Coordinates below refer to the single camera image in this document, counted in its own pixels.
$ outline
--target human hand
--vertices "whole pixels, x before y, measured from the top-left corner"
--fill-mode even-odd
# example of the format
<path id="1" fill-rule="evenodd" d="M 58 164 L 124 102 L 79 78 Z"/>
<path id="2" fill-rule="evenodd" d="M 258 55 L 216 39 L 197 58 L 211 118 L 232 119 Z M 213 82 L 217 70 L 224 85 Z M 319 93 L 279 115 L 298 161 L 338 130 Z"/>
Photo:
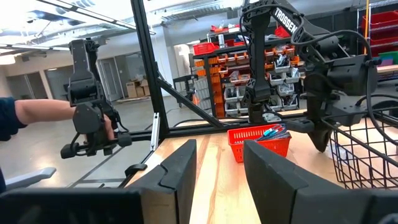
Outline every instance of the human hand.
<path id="1" fill-rule="evenodd" d="M 113 128 L 112 128 L 112 121 L 105 114 L 104 114 L 104 120 L 105 120 L 106 135 L 107 135 L 109 140 L 113 140 L 114 139 L 114 133 L 113 133 Z"/>

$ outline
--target dark sleeve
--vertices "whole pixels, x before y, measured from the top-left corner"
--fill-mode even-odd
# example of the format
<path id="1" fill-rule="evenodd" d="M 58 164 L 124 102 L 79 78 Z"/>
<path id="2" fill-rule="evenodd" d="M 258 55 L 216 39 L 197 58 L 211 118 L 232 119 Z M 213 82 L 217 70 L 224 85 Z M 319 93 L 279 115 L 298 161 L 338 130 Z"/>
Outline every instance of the dark sleeve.
<path id="1" fill-rule="evenodd" d="M 24 128 L 15 111 L 15 100 L 12 97 L 0 98 L 0 141 L 8 141 L 11 136 Z"/>

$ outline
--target wire basket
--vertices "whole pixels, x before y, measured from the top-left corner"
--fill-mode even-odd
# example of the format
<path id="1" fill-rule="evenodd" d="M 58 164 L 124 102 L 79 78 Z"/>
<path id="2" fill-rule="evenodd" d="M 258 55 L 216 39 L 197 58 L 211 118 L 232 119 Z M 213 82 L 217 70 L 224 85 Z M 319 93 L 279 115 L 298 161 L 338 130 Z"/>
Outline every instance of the wire basket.
<path id="1" fill-rule="evenodd" d="M 398 139 L 398 118 L 391 109 L 374 110 L 374 115 L 381 129 Z M 351 127 L 323 122 L 333 128 L 329 147 L 337 181 L 343 187 L 398 189 L 398 148 L 377 131 L 370 118 Z"/>

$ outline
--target human arm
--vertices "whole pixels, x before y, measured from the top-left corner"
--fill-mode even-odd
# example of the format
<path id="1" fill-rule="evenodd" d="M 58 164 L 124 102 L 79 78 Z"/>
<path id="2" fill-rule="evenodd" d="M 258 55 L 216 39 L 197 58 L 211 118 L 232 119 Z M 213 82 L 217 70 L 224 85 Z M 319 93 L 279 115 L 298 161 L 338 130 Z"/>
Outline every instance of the human arm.
<path id="1" fill-rule="evenodd" d="M 17 100 L 15 109 L 18 120 L 22 124 L 32 124 L 42 121 L 63 121 L 72 119 L 75 107 L 62 100 Z M 111 121 L 104 116 L 108 139 L 114 139 Z"/>

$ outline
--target wooden table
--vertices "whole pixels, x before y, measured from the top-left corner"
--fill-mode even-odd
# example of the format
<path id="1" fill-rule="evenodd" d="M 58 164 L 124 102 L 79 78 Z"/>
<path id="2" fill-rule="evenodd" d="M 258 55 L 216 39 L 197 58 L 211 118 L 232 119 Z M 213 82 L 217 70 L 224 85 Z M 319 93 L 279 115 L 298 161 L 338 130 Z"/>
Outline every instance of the wooden table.
<path id="1" fill-rule="evenodd" d="M 289 111 L 282 114 L 297 112 L 303 111 Z M 318 152 L 306 134 L 290 133 L 292 139 L 287 159 L 320 177 L 337 183 L 333 161 L 326 154 Z M 197 181 L 190 223 L 260 223 L 243 163 L 238 164 L 235 161 L 226 133 L 165 139 L 147 161 L 148 168 L 138 172 L 128 185 L 160 164 L 188 139 L 197 140 Z"/>

